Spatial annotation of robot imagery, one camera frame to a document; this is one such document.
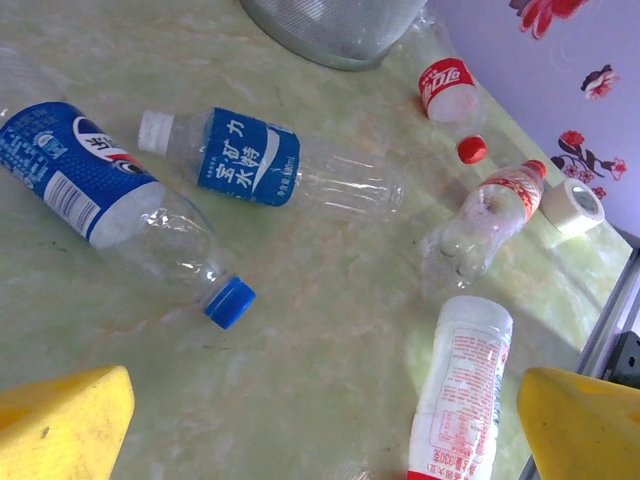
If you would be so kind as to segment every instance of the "blue label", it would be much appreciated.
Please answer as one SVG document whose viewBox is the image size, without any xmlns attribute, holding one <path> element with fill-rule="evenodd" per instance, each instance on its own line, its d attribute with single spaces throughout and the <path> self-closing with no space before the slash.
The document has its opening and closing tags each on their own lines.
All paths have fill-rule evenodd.
<svg viewBox="0 0 640 480">
<path fill-rule="evenodd" d="M 284 205 L 300 163 L 298 137 L 222 108 L 214 109 L 210 123 L 198 185 L 265 205 Z"/>
<path fill-rule="evenodd" d="M 66 103 L 42 103 L 0 129 L 0 161 L 89 240 L 118 199 L 156 180 Z"/>
</svg>

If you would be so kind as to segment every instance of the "blue bottle cap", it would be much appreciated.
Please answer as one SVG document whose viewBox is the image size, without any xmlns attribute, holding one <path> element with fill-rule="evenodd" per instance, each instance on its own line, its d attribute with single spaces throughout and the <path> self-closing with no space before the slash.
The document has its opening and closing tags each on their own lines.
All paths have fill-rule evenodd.
<svg viewBox="0 0 640 480">
<path fill-rule="evenodd" d="M 225 330 L 242 316 L 256 294 L 249 285 L 232 277 L 204 309 L 204 314 Z"/>
</svg>

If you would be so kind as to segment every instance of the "light green table surface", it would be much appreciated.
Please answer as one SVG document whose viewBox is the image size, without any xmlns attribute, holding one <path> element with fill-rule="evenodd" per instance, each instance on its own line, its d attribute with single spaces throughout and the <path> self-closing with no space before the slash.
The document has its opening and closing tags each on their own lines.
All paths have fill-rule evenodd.
<svg viewBox="0 0 640 480">
<path fill-rule="evenodd" d="M 461 165 L 425 120 L 401 51 L 374 71 L 333 71 L 280 47 L 233 0 L 5 0 L 0 11 L 2 38 L 200 206 L 258 292 L 228 332 L 170 311 L 2 171 L 0 388 L 125 365 L 137 405 L 114 479 L 403 478 L 420 386 L 443 360 L 431 351 L 445 298 L 421 298 L 416 243 L 497 166 L 541 151 L 487 98 L 491 158 Z M 356 228 L 261 208 L 137 152 L 143 109 L 213 105 L 386 154 L 408 178 L 400 214 Z M 515 408 L 524 370 L 575 367 L 630 252 L 609 225 L 557 243 L 537 213 L 473 290 L 515 320 L 494 479 L 517 478 L 529 455 Z"/>
</svg>

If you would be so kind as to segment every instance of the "water bottle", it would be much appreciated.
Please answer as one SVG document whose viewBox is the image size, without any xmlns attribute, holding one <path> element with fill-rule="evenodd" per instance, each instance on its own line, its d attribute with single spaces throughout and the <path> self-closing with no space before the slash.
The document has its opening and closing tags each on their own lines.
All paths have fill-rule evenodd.
<svg viewBox="0 0 640 480">
<path fill-rule="evenodd" d="M 427 117 L 456 142 L 466 164 L 481 161 L 487 145 L 480 135 L 485 121 L 482 94 L 458 56 L 442 17 L 424 8 L 403 41 L 415 68 Z"/>
<path fill-rule="evenodd" d="M 490 300 L 460 296 L 442 306 L 411 427 L 408 480 L 491 478 L 512 332 L 509 312 Z"/>
<path fill-rule="evenodd" d="M 147 110 L 138 146 L 179 162 L 203 188 L 265 205 L 375 221 L 402 203 L 404 174 L 384 158 L 223 108 L 193 118 Z"/>
<path fill-rule="evenodd" d="M 529 160 L 489 176 L 458 213 L 420 243 L 425 294 L 445 283 L 464 288 L 483 275 L 498 248 L 518 233 L 540 204 L 547 167 Z"/>
<path fill-rule="evenodd" d="M 108 260 L 228 328 L 255 294 L 198 209 L 153 178 L 23 53 L 0 45 L 0 161 Z"/>
</svg>

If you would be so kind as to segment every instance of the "purple wall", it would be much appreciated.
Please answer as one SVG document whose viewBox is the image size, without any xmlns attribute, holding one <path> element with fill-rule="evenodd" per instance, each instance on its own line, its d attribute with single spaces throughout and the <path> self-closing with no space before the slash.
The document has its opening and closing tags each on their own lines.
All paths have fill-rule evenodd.
<svg viewBox="0 0 640 480">
<path fill-rule="evenodd" d="M 429 6 L 489 93 L 567 175 L 588 181 L 611 223 L 640 238 L 640 1 Z"/>
</svg>

